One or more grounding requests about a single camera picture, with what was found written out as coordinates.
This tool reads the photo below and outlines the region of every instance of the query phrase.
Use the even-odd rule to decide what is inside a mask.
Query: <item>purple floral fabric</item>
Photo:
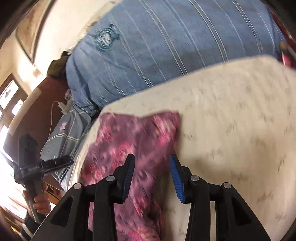
[[[179,113],[145,118],[111,113],[100,116],[98,136],[88,150],[79,181],[84,185],[97,183],[123,165],[127,154],[135,155],[129,196],[124,204],[114,205],[119,241],[164,237],[164,218],[153,187],[157,178],[169,171],[168,158],[175,151],[179,128]],[[91,204],[91,230],[93,208]]]

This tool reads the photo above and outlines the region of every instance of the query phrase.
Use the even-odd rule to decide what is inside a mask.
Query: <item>star print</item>
[[[63,124],[59,127],[59,131],[61,132],[62,130],[66,129],[67,121],[64,121]]]

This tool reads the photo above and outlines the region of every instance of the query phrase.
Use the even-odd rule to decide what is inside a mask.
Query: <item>metal screw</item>
[[[230,183],[223,183],[223,186],[227,189],[232,187]]]
[[[192,176],[190,177],[190,179],[191,179],[192,181],[198,181],[200,178],[199,178],[199,176],[197,176],[197,175],[192,175]]]
[[[106,180],[107,180],[108,182],[113,182],[113,181],[115,180],[115,177],[114,177],[114,176],[108,176],[108,177],[106,178]]]
[[[81,183],[75,183],[74,189],[80,189],[82,187]]]

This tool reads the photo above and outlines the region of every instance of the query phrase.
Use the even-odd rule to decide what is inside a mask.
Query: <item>white cable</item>
[[[53,109],[53,107],[54,107],[54,103],[55,102],[57,102],[57,103],[59,103],[58,101],[54,101],[53,103],[52,103],[52,109]],[[48,138],[47,138],[47,141],[48,141],[48,139],[49,139],[49,137],[50,137],[50,133],[51,133],[51,131],[52,131],[52,110],[51,110],[51,120],[50,120],[50,129],[49,129],[49,134],[48,134]],[[44,146],[42,147],[42,149],[41,149],[41,151],[40,151],[40,159],[42,160],[42,158],[41,158],[41,152],[43,151],[43,148],[44,148]]]

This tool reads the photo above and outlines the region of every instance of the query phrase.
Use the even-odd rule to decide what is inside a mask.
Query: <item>circular emblem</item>
[[[94,36],[97,50],[101,52],[109,50],[116,39],[119,39],[119,31],[113,24],[100,30]]]

